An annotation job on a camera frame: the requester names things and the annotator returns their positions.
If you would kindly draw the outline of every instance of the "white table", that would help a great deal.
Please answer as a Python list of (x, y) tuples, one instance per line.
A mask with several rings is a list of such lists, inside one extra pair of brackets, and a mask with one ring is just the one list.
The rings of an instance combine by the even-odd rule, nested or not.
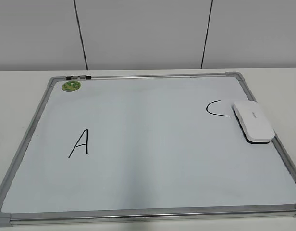
[[(0, 184), (52, 76), (239, 71), (296, 165), (296, 68), (0, 72)], [(296, 230), (296, 218), (172, 220), (0, 228), (0, 230)]]

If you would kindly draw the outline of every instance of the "black marker writing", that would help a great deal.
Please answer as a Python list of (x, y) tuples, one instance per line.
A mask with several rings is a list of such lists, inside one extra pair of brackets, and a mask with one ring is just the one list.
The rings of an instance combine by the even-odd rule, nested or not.
[[(84, 135), (84, 133), (86, 132), (86, 143), (83, 143), (83, 144), (80, 144), (80, 145), (77, 145), (80, 141), (80, 139), (82, 138), (82, 136)], [(77, 140), (77, 142), (75, 143), (75, 146), (73, 147), (70, 155), (68, 156), (68, 158), (70, 158), (70, 156), (72, 155), (73, 151), (75, 150), (75, 148), (77, 147), (80, 147), (80, 146), (83, 146), (83, 145), (86, 145), (86, 155), (88, 155), (88, 129), (85, 129), (82, 133), (82, 135), (80, 136), (80, 138)]]
[(215, 102), (220, 102), (220, 100), (212, 101), (211, 103), (209, 103), (209, 104), (207, 105), (207, 107), (206, 107), (206, 111), (207, 111), (208, 113), (212, 114), (212, 115), (216, 115), (216, 116), (227, 116), (227, 117), (229, 117), (229, 115), (216, 114), (216, 113), (212, 113), (212, 112), (210, 112), (210, 111), (208, 110), (209, 106), (210, 106), (211, 104), (215, 103)]

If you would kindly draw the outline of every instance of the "aluminum frame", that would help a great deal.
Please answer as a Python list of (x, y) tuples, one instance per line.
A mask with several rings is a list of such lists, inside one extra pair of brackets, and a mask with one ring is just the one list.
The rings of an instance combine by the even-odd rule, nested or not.
[[(192, 207), (192, 208), (158, 208), (158, 209), (128, 209), (106, 211), (79, 211), (79, 212), (49, 212), (49, 213), (2, 213), (6, 194), (12, 180), (21, 164), (31, 137), (51, 95), (54, 85), (59, 81), (77, 79), (79, 81), (116, 80), (139, 78), (199, 78), (199, 77), (235, 77), (249, 100), (256, 100), (239, 72), (216, 74), (178, 74), (178, 75), (141, 75), (141, 76), (59, 76), (49, 80), (47, 89), (39, 103), (32, 121), (19, 145), (19, 148), (8, 168), (0, 186), (0, 227), (20, 224), (58, 224), (79, 222), (109, 222), (109, 221), (147, 221), (163, 219), (194, 219), (194, 218), (235, 218), (259, 216), (296, 216), (296, 204), (286, 205), (248, 205), (248, 206), (221, 206), (221, 207)], [(281, 144), (277, 135), (272, 140), (281, 159), (296, 183), (296, 167), (290, 156)]]

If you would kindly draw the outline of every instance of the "green sticker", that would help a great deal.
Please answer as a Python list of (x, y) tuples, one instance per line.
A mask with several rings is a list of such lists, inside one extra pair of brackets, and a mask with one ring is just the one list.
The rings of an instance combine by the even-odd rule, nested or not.
[(78, 90), (81, 86), (81, 83), (78, 81), (68, 81), (66, 83), (63, 84), (62, 86), (62, 90), (63, 91), (67, 91), (67, 92), (71, 92), (71, 91), (75, 91)]

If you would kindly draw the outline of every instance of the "letter a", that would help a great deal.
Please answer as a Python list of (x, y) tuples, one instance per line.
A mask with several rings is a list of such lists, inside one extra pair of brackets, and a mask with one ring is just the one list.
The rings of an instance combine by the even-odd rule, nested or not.
[[(84, 133), (86, 132), (86, 143), (83, 143), (83, 144), (80, 144), (80, 145), (77, 145), (80, 141), (80, 139), (82, 138), (82, 136), (84, 135)], [(77, 147), (80, 147), (80, 146), (83, 146), (85, 145), (86, 146), (86, 155), (88, 155), (88, 129), (85, 129), (82, 133), (82, 135), (80, 136), (80, 138), (77, 140), (75, 146), (73, 147), (70, 155), (68, 156), (68, 158), (70, 158), (70, 156), (72, 155), (73, 151), (75, 150), (75, 148)]]

